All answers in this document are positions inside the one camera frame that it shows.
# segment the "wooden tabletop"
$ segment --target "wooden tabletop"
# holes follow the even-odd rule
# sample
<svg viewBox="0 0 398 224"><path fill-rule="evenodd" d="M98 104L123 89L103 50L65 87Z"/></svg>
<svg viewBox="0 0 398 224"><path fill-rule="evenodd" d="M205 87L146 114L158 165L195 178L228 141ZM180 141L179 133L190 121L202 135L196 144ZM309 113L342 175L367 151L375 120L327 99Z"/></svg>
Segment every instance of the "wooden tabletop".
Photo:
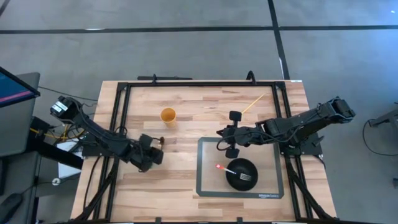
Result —
<svg viewBox="0 0 398 224"><path fill-rule="evenodd" d="M94 121L109 128L117 81L105 81L101 87ZM292 114L308 110L303 83L286 81ZM164 136L164 160L146 173L123 162L119 165L113 202L112 222L291 221L294 220L292 199L284 159L280 158L284 196L281 199L199 197L196 193L197 142L201 137L219 137L217 130L231 124L229 111L242 111L255 99L265 95L246 113L240 125L253 126L256 121L275 118L271 88L259 87L135 87L131 90L126 127L130 138L141 133ZM284 111L281 93L281 110ZM118 123L121 107L119 105ZM177 112L177 128L166 128L160 112L167 107ZM86 158L76 192L71 218L82 212L88 177L96 158ZM88 202L98 189L102 160L97 164L88 191ZM307 186L323 209L335 216L323 165L313 156L302 156ZM298 200L305 216L302 194ZM104 217L106 199L101 204Z"/></svg>

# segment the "computer monitor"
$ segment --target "computer monitor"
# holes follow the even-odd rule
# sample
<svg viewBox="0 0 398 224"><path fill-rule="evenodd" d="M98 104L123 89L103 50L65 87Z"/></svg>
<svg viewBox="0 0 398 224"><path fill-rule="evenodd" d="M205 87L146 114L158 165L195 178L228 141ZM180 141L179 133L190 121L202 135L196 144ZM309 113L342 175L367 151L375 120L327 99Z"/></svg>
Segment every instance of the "computer monitor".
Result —
<svg viewBox="0 0 398 224"><path fill-rule="evenodd" d="M0 108L38 96L35 88L0 67Z"/></svg>

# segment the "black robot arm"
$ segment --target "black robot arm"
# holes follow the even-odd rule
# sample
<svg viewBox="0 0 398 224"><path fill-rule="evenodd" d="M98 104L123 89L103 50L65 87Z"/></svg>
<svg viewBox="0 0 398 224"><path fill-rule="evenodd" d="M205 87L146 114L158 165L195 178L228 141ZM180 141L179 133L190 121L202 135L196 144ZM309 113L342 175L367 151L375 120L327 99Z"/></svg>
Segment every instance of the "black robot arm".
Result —
<svg viewBox="0 0 398 224"><path fill-rule="evenodd" d="M124 162L131 162L142 172L146 172L152 163L161 164L163 151L151 147L153 138L142 134L139 140L129 139L125 135L102 128L83 112L83 105L70 97L60 96L51 107L51 114L65 124L74 124L95 137L95 141Z"/></svg>
<svg viewBox="0 0 398 224"><path fill-rule="evenodd" d="M248 147L251 144L269 144L278 142L279 144L299 148L306 140L313 136L317 131L335 123L348 123L355 116L354 111L348 106L345 100L338 96L319 104L316 108L300 113L290 118L273 118L257 122L255 128L238 127L241 121L242 113L237 111L229 112L229 119L233 121L232 125L217 131L229 146L226 150L226 157L236 158L239 149L235 145Z"/></svg>

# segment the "floor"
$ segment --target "floor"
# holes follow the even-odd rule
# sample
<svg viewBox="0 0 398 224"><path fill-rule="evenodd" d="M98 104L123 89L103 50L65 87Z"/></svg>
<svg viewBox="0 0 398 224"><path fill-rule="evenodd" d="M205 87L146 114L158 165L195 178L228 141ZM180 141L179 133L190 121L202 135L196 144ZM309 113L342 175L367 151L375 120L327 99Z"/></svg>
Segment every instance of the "floor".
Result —
<svg viewBox="0 0 398 224"><path fill-rule="evenodd" d="M270 2L275 11L270 11ZM154 73L197 80L242 79L252 70L257 79L303 80L311 107L336 95L346 99L355 119L320 131L325 135L322 148L336 212L343 220L396 223L398 189L392 178L398 177L398 157L369 152L362 128L366 120L397 108L398 2L0 0L0 4L0 65L12 73L40 72L40 85L47 88L97 98L103 80L135 80ZM280 38L264 28L272 25L280 27L275 29ZM236 31L132 29L197 26L235 26ZM257 31L242 28L248 26ZM102 28L110 30L93 33ZM41 31L29 34L29 30ZM34 114L59 124L49 115L57 97L42 90ZM389 128L368 128L366 139L375 151L397 154L397 139ZM43 160L40 175L54 178L56 164ZM38 217L48 223L67 220L76 185L70 181L42 189L42 195L55 195L40 199Z"/></svg>

